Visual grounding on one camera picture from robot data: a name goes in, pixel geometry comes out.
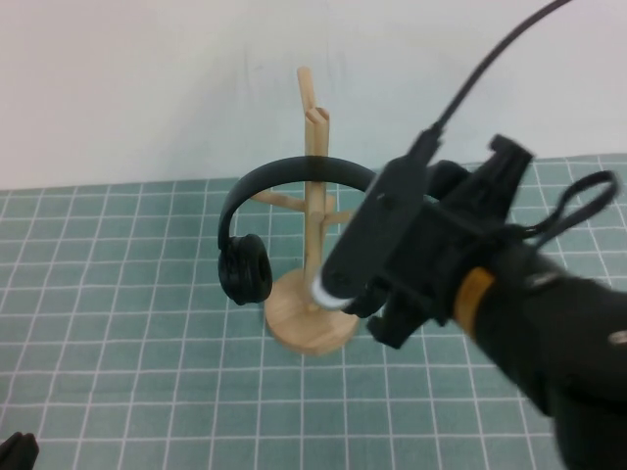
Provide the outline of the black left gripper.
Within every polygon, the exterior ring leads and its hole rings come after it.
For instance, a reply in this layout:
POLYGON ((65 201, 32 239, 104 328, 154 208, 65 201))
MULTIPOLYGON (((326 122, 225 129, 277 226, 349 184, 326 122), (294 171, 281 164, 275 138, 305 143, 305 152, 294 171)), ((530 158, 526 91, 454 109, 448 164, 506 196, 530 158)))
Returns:
POLYGON ((39 446, 31 433, 14 433, 0 446, 0 470, 32 470, 39 446))

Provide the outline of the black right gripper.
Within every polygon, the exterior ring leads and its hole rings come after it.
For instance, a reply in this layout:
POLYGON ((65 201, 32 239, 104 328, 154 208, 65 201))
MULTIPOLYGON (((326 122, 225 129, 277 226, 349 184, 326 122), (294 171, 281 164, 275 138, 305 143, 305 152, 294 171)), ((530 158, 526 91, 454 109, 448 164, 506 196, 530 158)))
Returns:
POLYGON ((424 323, 453 317, 464 274, 506 234, 506 219, 532 154, 502 135, 473 171, 451 161, 429 167, 427 199, 386 259, 383 312, 369 320, 373 338, 394 349, 424 323))

